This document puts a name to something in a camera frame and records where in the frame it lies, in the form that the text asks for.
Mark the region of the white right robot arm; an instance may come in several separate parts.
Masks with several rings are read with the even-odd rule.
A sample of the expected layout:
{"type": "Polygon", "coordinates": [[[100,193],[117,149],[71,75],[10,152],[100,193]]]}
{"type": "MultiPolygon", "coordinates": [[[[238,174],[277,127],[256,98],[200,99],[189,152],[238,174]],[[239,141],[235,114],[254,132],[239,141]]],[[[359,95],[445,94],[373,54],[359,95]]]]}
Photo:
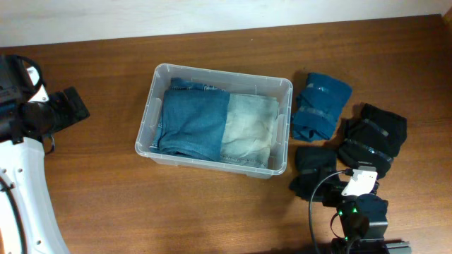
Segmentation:
{"type": "Polygon", "coordinates": [[[325,207],[334,207],[343,236],[331,241],[332,254],[411,254],[409,242],[387,241],[388,201],[376,194],[377,173],[346,169],[330,174],[319,183],[325,207]]]}

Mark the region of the light blue jeans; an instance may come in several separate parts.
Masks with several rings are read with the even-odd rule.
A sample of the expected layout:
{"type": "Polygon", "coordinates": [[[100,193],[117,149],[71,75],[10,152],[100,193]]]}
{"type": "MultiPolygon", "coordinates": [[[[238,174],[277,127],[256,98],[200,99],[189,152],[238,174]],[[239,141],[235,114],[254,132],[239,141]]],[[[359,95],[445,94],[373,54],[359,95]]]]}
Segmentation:
{"type": "Polygon", "coordinates": [[[266,169],[278,110],[274,97],[231,94],[220,161],[266,169]]]}

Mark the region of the dark blue jeans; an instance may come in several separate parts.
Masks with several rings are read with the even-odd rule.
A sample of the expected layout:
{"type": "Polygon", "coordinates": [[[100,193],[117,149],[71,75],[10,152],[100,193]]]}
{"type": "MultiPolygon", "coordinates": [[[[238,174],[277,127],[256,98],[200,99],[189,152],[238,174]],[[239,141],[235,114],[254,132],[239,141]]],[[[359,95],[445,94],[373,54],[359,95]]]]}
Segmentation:
{"type": "Polygon", "coordinates": [[[150,151],[218,162],[230,93],[172,78],[150,151]]]}

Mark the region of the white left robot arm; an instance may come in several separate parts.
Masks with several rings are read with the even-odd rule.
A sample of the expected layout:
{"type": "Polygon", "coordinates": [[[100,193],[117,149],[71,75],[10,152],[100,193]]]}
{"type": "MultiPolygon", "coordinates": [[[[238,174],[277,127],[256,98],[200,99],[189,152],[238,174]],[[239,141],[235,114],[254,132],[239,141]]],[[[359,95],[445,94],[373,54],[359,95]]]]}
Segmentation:
{"type": "Polygon", "coordinates": [[[47,94],[39,65],[1,56],[1,252],[67,253],[47,189],[44,140],[89,117],[74,87],[47,94]]]}

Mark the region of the black taped clothing bundle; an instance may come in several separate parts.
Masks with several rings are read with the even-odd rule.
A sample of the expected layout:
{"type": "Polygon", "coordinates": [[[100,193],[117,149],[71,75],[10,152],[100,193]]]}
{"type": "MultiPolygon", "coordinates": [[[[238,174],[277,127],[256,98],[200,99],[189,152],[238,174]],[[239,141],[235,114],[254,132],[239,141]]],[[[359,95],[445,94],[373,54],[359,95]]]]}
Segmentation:
{"type": "Polygon", "coordinates": [[[407,139],[407,127],[405,117],[365,104],[358,119],[345,122],[338,157],[351,168],[368,163],[382,179],[407,139]]]}

